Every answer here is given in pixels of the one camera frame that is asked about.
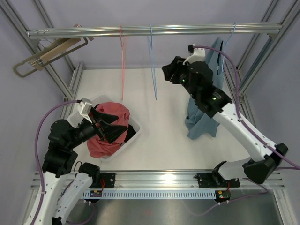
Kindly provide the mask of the red t shirt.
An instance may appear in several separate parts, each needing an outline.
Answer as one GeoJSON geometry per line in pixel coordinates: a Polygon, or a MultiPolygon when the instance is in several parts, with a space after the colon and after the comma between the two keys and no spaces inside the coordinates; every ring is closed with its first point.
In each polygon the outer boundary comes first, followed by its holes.
{"type": "MultiPolygon", "coordinates": [[[[98,104],[96,110],[101,113],[118,116],[118,119],[112,124],[123,125],[129,128],[130,111],[122,104],[116,102],[106,102],[98,104]]],[[[103,156],[111,156],[121,145],[125,142],[128,131],[121,134],[116,141],[109,143],[108,141],[100,140],[98,135],[95,135],[87,141],[87,147],[90,156],[94,158],[101,158],[103,156]]]]}

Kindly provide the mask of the black t shirt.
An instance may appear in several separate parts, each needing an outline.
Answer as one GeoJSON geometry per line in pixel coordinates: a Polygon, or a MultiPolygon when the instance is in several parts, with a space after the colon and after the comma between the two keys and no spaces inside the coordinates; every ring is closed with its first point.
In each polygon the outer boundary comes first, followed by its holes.
{"type": "Polygon", "coordinates": [[[135,134],[136,134],[136,131],[134,130],[133,126],[129,124],[124,142],[125,143],[128,142],[135,134]]]}

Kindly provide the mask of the light blue wire hanger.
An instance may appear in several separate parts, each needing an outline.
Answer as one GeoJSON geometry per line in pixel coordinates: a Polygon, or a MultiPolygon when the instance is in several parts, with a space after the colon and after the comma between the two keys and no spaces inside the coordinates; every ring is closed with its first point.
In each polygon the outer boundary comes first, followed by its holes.
{"type": "Polygon", "coordinates": [[[147,36],[148,51],[149,51],[149,57],[150,57],[151,76],[152,76],[154,96],[155,96],[155,100],[157,100],[158,99],[158,92],[157,92],[157,85],[156,85],[156,71],[155,71],[154,56],[153,56],[153,30],[152,30],[152,25],[151,24],[149,24],[149,29],[150,29],[150,35],[147,36]]]}

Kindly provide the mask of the pink wire hanger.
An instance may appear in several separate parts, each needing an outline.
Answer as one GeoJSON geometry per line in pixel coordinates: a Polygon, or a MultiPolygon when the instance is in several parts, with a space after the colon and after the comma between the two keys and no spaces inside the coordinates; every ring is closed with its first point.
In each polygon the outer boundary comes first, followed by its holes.
{"type": "Polygon", "coordinates": [[[120,46],[121,46],[121,100],[123,101],[128,38],[127,36],[123,36],[123,30],[121,25],[119,26],[119,36],[120,36],[120,46]]]}

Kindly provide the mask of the blue t shirt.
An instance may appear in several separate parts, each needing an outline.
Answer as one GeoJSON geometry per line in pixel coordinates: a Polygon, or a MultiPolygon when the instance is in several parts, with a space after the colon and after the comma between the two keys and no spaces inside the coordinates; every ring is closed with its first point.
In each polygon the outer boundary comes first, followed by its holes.
{"type": "MultiPolygon", "coordinates": [[[[209,50],[206,54],[206,63],[213,71],[213,85],[219,89],[223,88],[224,74],[221,73],[221,54],[214,50],[209,50]]],[[[199,138],[203,134],[216,137],[219,123],[200,111],[192,98],[189,99],[187,106],[187,116],[185,125],[188,128],[187,137],[191,140],[199,138]]]]}

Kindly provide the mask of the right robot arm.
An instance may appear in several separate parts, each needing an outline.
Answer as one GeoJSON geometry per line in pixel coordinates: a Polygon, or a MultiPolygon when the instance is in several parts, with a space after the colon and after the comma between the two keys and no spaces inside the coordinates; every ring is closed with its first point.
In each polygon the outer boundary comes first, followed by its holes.
{"type": "Polygon", "coordinates": [[[182,85],[198,109],[227,129],[246,149],[249,157],[243,160],[219,163],[212,170],[212,181],[223,186],[229,180],[247,178],[263,184],[280,165],[288,147],[275,144],[264,137],[252,124],[236,112],[236,105],[221,89],[213,85],[213,72],[204,61],[185,63],[176,56],[162,67],[165,80],[182,85]]]}

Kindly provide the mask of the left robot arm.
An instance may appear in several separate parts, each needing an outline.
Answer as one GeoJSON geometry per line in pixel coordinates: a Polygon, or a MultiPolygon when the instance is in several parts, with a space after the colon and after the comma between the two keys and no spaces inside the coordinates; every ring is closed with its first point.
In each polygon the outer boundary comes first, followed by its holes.
{"type": "Polygon", "coordinates": [[[41,178],[39,193],[25,224],[64,225],[85,190],[100,183],[99,166],[84,163],[73,183],[62,192],[78,157],[74,148],[95,136],[112,143],[128,129],[126,125],[115,124],[118,116],[98,112],[94,108],[87,116],[77,127],[64,119],[51,125],[48,151],[43,164],[38,166],[41,178]]]}

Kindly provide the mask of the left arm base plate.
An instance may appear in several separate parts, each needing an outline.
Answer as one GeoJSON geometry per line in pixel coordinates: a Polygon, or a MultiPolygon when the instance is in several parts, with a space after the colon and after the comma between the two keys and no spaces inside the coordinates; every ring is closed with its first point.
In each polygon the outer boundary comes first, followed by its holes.
{"type": "Polygon", "coordinates": [[[91,188],[113,188],[115,187],[116,173],[100,172],[94,178],[91,188]]]}

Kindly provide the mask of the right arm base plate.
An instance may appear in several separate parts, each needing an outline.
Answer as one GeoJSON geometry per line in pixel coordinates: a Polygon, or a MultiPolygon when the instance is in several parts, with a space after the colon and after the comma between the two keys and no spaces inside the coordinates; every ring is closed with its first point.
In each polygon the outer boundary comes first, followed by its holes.
{"type": "Polygon", "coordinates": [[[212,172],[199,172],[194,178],[198,182],[200,188],[239,188],[239,179],[225,180],[220,175],[215,175],[212,172]]]}

